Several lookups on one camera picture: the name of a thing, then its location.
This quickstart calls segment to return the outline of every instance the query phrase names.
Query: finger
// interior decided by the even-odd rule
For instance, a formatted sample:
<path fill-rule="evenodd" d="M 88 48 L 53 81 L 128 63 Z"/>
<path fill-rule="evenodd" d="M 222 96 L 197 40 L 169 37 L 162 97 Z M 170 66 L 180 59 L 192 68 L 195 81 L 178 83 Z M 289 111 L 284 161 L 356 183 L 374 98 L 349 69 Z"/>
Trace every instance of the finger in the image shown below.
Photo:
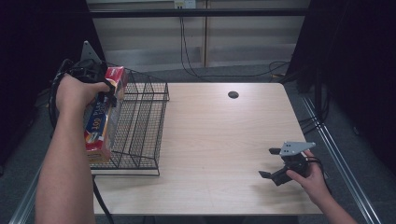
<path fill-rule="evenodd" d="M 304 154 L 307 156 L 307 157 L 314 157 L 314 154 L 311 152 L 311 150 L 309 150 L 309 149 L 307 149 L 307 150 L 305 150 L 304 151 Z"/>
<path fill-rule="evenodd" d="M 110 88 L 106 85 L 105 82 L 98 82 L 98 83 L 93 83 L 90 84 L 92 86 L 92 88 L 96 91 L 104 91 L 104 92 L 108 92 L 110 91 Z"/>
<path fill-rule="evenodd" d="M 321 174 L 321 168 L 320 168 L 319 164 L 317 164 L 316 162 L 309 163 L 309 167 L 310 167 L 311 173 Z"/>
<path fill-rule="evenodd" d="M 301 175 L 295 173 L 292 170 L 286 171 L 286 175 L 288 175 L 291 179 L 295 180 L 297 183 L 299 183 L 302 186 L 304 186 L 305 178 L 302 177 Z"/>

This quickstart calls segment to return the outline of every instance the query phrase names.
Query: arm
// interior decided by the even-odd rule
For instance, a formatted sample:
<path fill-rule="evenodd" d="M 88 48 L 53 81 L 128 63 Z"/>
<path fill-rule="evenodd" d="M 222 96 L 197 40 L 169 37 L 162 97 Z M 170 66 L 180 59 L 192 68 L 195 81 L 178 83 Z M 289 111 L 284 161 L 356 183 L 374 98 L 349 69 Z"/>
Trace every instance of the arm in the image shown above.
<path fill-rule="evenodd" d="M 304 153 L 308 157 L 314 156 L 309 150 L 306 150 Z M 309 163 L 307 178 L 302 177 L 292 170 L 288 170 L 286 174 L 303 186 L 312 203 L 318 206 L 330 223 L 357 223 L 353 217 L 351 217 L 349 213 L 347 213 L 344 208 L 335 201 L 327 190 L 323 174 L 316 163 Z"/>
<path fill-rule="evenodd" d="M 83 114 L 105 83 L 65 76 L 57 91 L 60 111 L 37 185 L 36 223 L 94 223 L 92 176 L 85 152 Z"/>

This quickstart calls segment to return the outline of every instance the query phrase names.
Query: forearm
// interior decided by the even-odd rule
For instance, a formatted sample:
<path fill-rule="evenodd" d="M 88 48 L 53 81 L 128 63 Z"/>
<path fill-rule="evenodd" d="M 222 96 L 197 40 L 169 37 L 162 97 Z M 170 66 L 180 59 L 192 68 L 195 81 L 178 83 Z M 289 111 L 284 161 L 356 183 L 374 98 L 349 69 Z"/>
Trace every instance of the forearm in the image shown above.
<path fill-rule="evenodd" d="M 92 177 L 85 153 L 82 112 L 61 114 L 41 170 L 37 223 L 92 223 Z"/>
<path fill-rule="evenodd" d="M 353 217 L 341 207 L 333 197 L 317 203 L 318 208 L 323 212 L 331 224 L 355 224 Z"/>

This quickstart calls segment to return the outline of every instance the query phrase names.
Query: white panel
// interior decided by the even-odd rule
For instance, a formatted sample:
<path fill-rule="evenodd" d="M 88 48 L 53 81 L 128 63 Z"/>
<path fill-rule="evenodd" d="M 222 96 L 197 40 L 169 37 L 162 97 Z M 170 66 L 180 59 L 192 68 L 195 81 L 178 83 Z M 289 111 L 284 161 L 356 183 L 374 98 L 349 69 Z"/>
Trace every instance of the white panel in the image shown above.
<path fill-rule="evenodd" d="M 174 8 L 173 1 L 163 0 L 89 2 L 90 9 Z M 197 1 L 196 5 L 197 8 L 205 8 L 204 1 Z M 308 5 L 309 0 L 209 1 L 211 8 L 307 8 Z M 122 61 L 146 71 L 150 68 L 181 68 L 179 18 L 93 21 L 108 61 L 119 61 L 121 57 L 130 55 L 133 58 Z M 304 17 L 207 18 L 205 39 L 205 18 L 184 18 L 191 62 L 196 67 L 203 66 L 204 63 L 206 66 L 223 66 L 288 61 L 303 21 Z"/>

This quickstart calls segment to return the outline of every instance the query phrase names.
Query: table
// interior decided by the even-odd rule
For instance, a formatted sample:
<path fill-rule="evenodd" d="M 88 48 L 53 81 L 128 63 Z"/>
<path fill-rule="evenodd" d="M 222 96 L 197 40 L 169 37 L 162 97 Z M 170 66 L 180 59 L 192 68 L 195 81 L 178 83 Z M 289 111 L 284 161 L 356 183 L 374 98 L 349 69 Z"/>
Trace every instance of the table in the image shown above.
<path fill-rule="evenodd" d="M 97 176 L 119 215 L 320 214 L 294 181 L 277 187 L 259 170 L 283 167 L 270 147 L 305 141 L 289 98 L 275 83 L 169 83 L 160 176 Z M 229 91 L 237 91 L 232 99 Z M 95 214 L 103 214 L 94 204 Z"/>

